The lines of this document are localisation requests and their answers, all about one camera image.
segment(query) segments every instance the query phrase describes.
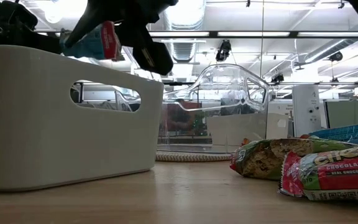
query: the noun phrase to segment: table surface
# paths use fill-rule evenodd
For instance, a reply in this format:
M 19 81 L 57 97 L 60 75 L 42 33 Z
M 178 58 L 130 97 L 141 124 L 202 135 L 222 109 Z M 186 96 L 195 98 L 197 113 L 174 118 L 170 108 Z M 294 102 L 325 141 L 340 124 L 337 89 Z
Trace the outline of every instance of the table surface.
M 149 172 L 0 193 L 0 223 L 357 223 L 358 206 L 277 193 L 228 162 L 158 162 Z

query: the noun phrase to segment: ceiling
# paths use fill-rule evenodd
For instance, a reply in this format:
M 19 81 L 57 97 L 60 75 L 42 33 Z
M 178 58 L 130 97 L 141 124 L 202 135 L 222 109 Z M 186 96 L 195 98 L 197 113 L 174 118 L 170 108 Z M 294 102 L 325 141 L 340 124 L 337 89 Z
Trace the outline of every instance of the ceiling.
M 67 8 L 62 9 L 58 22 L 47 19 L 49 0 L 22 0 L 21 3 L 38 18 L 38 32 L 59 31 L 61 28 L 72 29 L 86 6 L 86 0 L 65 0 Z M 358 25 L 358 15 L 349 3 L 338 9 L 340 0 L 251 0 L 250 7 L 246 1 L 206 0 L 203 26 L 201 30 L 307 30 L 307 31 L 349 31 Z M 167 30 L 164 15 L 156 24 L 149 24 L 149 31 Z M 236 63 L 256 75 L 270 81 L 276 72 L 283 72 L 286 81 L 294 81 L 298 72 L 290 60 L 296 62 L 297 55 L 306 55 L 327 44 L 329 39 L 230 39 L 232 54 L 226 63 Z M 210 64 L 216 63 L 215 55 L 222 39 L 205 39 L 197 44 L 196 55 L 187 65 L 174 65 L 173 79 L 186 78 L 188 82 L 196 77 Z M 316 81 L 328 82 L 332 75 L 341 82 L 358 81 L 358 73 L 343 77 L 342 74 L 358 69 L 358 42 L 341 50 L 344 59 L 340 62 L 321 60 L 306 65 L 306 71 L 315 73 Z M 283 71 L 274 68 L 287 60 L 288 66 Z M 131 62 L 102 62 L 105 66 L 129 72 Z

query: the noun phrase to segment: fluorescent light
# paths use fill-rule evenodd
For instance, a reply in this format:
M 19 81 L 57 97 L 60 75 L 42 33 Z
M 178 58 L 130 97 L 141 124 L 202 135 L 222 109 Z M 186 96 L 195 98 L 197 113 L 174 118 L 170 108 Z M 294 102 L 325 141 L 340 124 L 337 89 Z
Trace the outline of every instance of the fluorescent light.
M 218 37 L 288 37 L 289 32 L 218 32 Z
M 198 31 L 171 31 L 171 32 L 149 32 L 152 37 L 207 37 L 209 32 Z
M 194 43 L 206 43 L 206 40 L 161 40 L 161 43 L 173 43 L 173 44 L 182 44 L 182 43 L 190 43 L 190 44 L 194 44 Z
M 299 32 L 298 37 L 358 37 L 358 32 Z

